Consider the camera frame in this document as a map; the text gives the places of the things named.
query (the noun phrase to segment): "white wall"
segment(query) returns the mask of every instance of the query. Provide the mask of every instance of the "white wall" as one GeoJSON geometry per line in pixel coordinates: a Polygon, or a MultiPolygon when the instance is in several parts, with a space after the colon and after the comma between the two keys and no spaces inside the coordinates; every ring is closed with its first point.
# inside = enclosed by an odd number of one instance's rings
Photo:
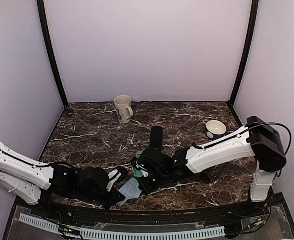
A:
{"type": "MultiPolygon", "coordinates": [[[[0,0],[0,141],[38,159],[63,110],[35,0],[0,0]]],[[[14,196],[0,186],[0,239],[14,196]]]]}
{"type": "MultiPolygon", "coordinates": [[[[294,1],[260,1],[255,33],[235,110],[287,125],[293,134],[287,165],[274,184],[294,220],[294,1]]],[[[285,148],[288,134],[279,129],[285,148]]]]}
{"type": "Polygon", "coordinates": [[[227,101],[250,0],[47,0],[70,102],[227,101]]]}

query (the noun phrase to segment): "white mug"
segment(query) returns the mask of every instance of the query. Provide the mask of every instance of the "white mug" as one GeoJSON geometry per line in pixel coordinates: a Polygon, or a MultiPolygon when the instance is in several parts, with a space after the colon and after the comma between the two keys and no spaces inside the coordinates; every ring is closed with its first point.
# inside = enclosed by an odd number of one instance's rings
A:
{"type": "Polygon", "coordinates": [[[131,109],[131,98],[126,95],[120,95],[113,99],[118,121],[121,124],[130,122],[133,112],[131,109]]]}

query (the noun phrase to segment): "light blue cloth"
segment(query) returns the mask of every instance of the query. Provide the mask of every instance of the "light blue cloth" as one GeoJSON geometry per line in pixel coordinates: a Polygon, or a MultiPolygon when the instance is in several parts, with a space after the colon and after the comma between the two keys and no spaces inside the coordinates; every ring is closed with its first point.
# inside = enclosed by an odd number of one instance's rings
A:
{"type": "Polygon", "coordinates": [[[123,201],[117,203],[117,205],[122,206],[127,200],[137,199],[140,197],[141,190],[139,189],[139,183],[134,178],[129,179],[120,189],[119,192],[125,196],[123,201]]]}

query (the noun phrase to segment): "white panel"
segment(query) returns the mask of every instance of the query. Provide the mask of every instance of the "white panel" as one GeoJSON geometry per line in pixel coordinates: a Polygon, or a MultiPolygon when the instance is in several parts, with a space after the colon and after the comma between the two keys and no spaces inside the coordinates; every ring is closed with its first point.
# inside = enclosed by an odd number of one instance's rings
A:
{"type": "MultiPolygon", "coordinates": [[[[235,109],[243,122],[257,115],[287,125],[292,147],[274,189],[283,192],[294,220],[294,1],[260,1],[257,23],[235,109]]],[[[279,129],[284,147],[288,134],[279,129]]]]}
{"type": "Polygon", "coordinates": [[[229,100],[250,7],[250,0],[47,0],[68,100],[229,100]]]}
{"type": "MultiPolygon", "coordinates": [[[[0,140],[38,159],[63,110],[35,0],[0,0],[0,140]]],[[[0,239],[14,195],[0,186],[0,239]]]]}

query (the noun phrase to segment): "white backdrop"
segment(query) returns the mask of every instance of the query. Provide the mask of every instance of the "white backdrop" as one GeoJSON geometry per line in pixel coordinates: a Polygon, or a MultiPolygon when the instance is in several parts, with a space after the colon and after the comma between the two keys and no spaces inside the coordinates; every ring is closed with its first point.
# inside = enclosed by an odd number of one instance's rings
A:
{"type": "Polygon", "coordinates": [[[47,0],[69,102],[227,101],[250,0],[47,0]]]}
{"type": "MultiPolygon", "coordinates": [[[[37,160],[63,105],[35,0],[0,0],[0,141],[37,160]]],[[[15,195],[0,186],[0,239],[15,195]]]]}
{"type": "MultiPolygon", "coordinates": [[[[265,122],[283,123],[291,129],[293,141],[287,165],[274,189],[284,193],[294,220],[294,1],[260,1],[235,110],[243,123],[256,115],[265,122]]],[[[286,148],[288,133],[277,129],[286,148]]]]}

